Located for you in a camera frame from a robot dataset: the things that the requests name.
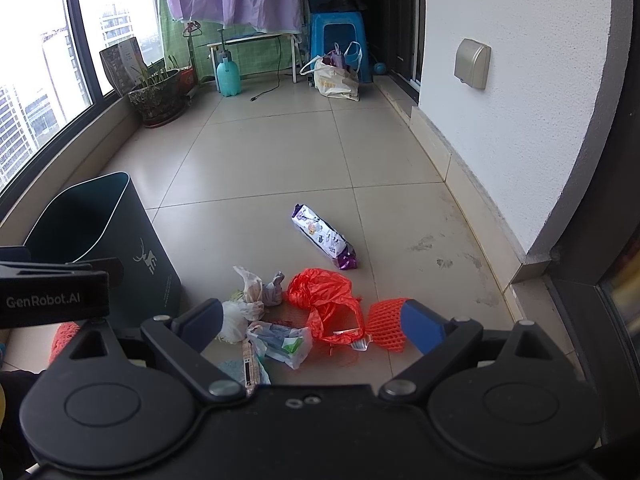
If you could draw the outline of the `red foam fruit net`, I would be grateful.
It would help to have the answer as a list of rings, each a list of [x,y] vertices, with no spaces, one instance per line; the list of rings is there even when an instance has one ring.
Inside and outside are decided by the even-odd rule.
[[[369,308],[366,331],[371,341],[384,350],[401,353],[407,337],[402,331],[400,315],[406,298],[378,301]]]

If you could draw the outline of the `light blue bubble wrap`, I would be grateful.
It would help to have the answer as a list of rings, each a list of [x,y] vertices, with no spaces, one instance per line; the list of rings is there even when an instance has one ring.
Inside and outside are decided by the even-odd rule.
[[[271,380],[267,370],[262,364],[262,360],[257,358],[255,364],[258,367],[259,378],[257,379],[258,385],[270,385]],[[245,388],[250,388],[250,383],[245,377],[245,364],[241,360],[228,360],[217,364],[217,367],[237,382],[242,382]]]

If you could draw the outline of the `brown snack stick wrapper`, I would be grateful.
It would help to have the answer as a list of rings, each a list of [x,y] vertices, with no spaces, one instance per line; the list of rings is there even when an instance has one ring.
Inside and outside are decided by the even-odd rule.
[[[248,394],[262,383],[262,369],[252,344],[248,339],[242,342],[244,385]]]

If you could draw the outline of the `red plastic bag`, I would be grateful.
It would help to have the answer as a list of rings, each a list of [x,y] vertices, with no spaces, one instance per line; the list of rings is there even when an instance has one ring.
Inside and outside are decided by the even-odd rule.
[[[286,301],[307,313],[306,326],[322,344],[350,346],[366,334],[352,282],[344,275],[324,269],[306,269],[288,284]]]

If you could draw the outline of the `dark teal trash bin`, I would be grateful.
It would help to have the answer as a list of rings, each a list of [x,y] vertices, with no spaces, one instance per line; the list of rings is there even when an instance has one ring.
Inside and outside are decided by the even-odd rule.
[[[66,188],[40,214],[24,245],[41,263],[118,259],[122,280],[108,292],[115,328],[179,313],[180,278],[126,172]]]

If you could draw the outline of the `white plastic bag ball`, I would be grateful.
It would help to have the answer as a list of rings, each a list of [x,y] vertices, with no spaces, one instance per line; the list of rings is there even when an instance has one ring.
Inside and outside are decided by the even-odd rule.
[[[261,301],[224,301],[222,303],[222,325],[217,339],[227,344],[240,344],[246,336],[250,323],[259,321],[265,314]]]

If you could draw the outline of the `purple white snack bag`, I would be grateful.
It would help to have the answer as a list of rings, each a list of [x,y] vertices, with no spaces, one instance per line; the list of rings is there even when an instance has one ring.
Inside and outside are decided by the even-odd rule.
[[[357,254],[352,244],[309,206],[296,204],[291,220],[314,246],[332,260],[337,269],[346,271],[358,268]]]

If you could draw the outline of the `dark potted plant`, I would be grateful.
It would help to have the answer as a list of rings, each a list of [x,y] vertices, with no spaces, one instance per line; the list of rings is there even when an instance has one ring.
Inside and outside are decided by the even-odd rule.
[[[180,76],[175,59],[169,58],[171,66],[152,68],[143,65],[134,71],[140,76],[140,82],[128,93],[128,99],[140,114],[142,125],[156,128],[176,119],[186,106],[181,90]]]

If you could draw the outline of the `leaning picture board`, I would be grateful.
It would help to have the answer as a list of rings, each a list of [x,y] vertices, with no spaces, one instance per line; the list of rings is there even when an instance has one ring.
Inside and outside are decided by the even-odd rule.
[[[119,96],[126,96],[142,83],[146,65],[136,37],[103,49],[100,59],[106,80]]]

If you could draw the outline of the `teal spray bottle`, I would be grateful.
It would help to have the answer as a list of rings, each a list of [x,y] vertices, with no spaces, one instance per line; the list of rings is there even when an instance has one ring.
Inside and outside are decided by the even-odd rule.
[[[239,66],[232,60],[231,53],[228,50],[223,50],[219,55],[216,67],[216,81],[219,92],[225,98],[237,96],[242,91]]]

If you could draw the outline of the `small blue ball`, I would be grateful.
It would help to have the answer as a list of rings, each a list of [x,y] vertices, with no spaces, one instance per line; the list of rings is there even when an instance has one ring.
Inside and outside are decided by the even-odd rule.
[[[387,70],[386,65],[381,62],[375,63],[373,69],[377,75],[384,75]]]

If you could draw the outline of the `white tote bag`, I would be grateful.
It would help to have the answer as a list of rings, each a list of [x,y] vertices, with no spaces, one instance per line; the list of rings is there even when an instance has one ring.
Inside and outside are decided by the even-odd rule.
[[[350,68],[326,64],[318,55],[300,69],[299,75],[311,76],[314,88],[326,98],[359,101],[358,74]]]

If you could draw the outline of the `blue plastic stool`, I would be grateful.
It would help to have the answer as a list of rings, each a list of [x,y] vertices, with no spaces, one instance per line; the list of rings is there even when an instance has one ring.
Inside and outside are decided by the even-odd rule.
[[[328,54],[335,45],[345,55],[349,67],[358,72],[362,84],[370,84],[367,37],[359,12],[318,12],[311,14],[310,56]]]

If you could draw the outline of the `beige wall outlet cover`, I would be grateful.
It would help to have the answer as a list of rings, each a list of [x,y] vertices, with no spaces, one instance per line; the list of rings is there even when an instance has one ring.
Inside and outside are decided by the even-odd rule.
[[[491,47],[488,44],[464,38],[454,60],[454,76],[475,90],[485,90],[490,58]]]

